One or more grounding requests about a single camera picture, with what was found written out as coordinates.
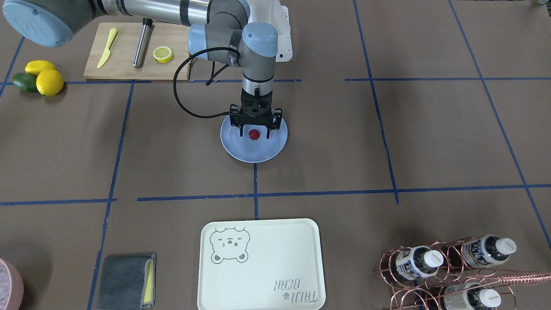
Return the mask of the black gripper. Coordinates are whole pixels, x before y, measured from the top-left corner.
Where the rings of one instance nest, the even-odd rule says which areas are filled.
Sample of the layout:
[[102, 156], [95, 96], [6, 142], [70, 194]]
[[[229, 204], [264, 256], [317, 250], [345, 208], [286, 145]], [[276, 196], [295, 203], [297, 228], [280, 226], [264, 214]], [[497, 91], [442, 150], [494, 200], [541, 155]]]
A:
[[283, 121], [283, 110], [272, 108], [273, 92], [260, 96], [241, 90], [241, 105], [231, 105], [229, 111], [230, 125], [239, 128], [240, 137], [244, 137], [245, 125], [257, 125], [267, 128], [266, 139], [272, 130], [279, 130]]

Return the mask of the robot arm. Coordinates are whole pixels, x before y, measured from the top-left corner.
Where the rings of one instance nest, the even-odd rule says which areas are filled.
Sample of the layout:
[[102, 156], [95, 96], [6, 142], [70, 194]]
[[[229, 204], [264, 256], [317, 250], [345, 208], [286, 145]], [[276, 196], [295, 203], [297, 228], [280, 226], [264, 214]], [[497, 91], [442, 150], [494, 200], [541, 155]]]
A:
[[240, 105], [224, 116], [244, 134], [263, 126], [269, 139], [281, 128], [283, 112], [273, 108], [274, 69], [279, 31], [269, 21], [252, 21], [246, 0], [6, 0], [2, 14], [22, 36], [59, 47], [100, 16], [135, 16], [188, 29], [189, 56], [242, 70]]

